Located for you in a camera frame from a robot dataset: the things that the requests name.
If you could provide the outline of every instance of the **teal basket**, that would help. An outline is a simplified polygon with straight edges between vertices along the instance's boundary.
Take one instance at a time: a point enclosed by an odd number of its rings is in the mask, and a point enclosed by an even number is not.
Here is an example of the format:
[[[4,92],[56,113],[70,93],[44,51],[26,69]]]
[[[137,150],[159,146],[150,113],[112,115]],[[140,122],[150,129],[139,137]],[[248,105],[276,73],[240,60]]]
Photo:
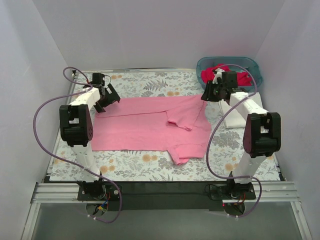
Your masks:
[[[258,64],[251,58],[244,56],[207,56],[201,58],[196,65],[196,77],[202,88],[206,88],[206,84],[201,79],[201,72],[207,68],[214,67],[218,64],[236,64],[247,69],[253,76],[256,86],[259,87],[262,84],[262,76],[259,71]],[[228,66],[231,71],[243,72],[243,70],[236,66]],[[246,89],[248,92],[253,92],[255,87],[253,86],[239,86],[240,88]]]

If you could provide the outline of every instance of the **floral pattern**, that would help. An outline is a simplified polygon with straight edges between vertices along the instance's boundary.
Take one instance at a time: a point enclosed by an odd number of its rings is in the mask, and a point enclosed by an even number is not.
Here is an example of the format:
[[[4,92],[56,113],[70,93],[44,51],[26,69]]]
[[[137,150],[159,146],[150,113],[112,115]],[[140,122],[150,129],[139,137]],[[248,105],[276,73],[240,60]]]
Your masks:
[[[126,71],[105,74],[111,77],[111,83],[121,98],[190,96],[203,93],[194,71]],[[85,78],[79,75],[77,81],[85,83]],[[82,86],[75,85],[73,92],[80,92],[81,89]],[[93,120],[94,108],[90,114]],[[205,114],[212,129],[222,116],[216,102],[207,104]],[[209,151],[210,166],[217,174],[227,176],[238,165],[244,152],[243,134],[243,128],[226,129],[223,124],[217,130]],[[76,155],[60,137],[55,151],[60,157],[76,160]],[[178,166],[174,165],[166,151],[95,151],[93,155],[103,176],[114,181],[221,180],[209,172],[205,158],[192,158],[186,164]],[[50,167],[51,181],[77,181],[82,178],[80,168],[58,159],[54,159]],[[273,156],[261,164],[255,177],[262,181],[280,180]]]

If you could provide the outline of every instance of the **gray floor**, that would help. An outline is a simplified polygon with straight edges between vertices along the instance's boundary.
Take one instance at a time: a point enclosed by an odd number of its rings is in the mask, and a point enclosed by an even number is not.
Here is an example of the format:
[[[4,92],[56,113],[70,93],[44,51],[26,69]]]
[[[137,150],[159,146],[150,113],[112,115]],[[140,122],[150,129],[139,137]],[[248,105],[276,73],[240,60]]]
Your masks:
[[[249,209],[252,203],[246,203]],[[115,223],[85,215],[84,204],[41,204],[33,240],[300,240],[290,202],[262,202],[235,220],[206,210],[123,211]],[[107,212],[113,217],[115,212]]]

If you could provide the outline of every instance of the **white wall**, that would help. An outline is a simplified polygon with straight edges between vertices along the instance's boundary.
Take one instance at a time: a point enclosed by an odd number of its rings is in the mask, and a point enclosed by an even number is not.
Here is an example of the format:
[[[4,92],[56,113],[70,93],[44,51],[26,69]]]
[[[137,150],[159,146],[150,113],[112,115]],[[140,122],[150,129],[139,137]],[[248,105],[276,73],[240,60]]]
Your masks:
[[[66,94],[67,66],[32,0],[0,0],[0,239],[20,239],[36,181],[49,156],[37,145],[32,120],[48,98]],[[38,118],[45,146],[53,148],[58,109],[51,103]]]
[[[264,106],[282,120],[277,154],[295,181],[313,239],[320,239],[320,1],[286,0],[256,60]]]
[[[83,70],[196,68],[254,58],[284,0],[33,0],[64,59]]]

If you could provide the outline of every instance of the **pink towel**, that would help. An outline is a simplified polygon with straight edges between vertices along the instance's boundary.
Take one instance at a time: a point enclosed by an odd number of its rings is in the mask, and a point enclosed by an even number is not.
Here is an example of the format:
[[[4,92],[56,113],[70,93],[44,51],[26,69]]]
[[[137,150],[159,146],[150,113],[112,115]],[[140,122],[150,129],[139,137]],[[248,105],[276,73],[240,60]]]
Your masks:
[[[203,158],[211,125],[201,95],[123,98],[97,113],[93,151],[168,151],[175,164]]]

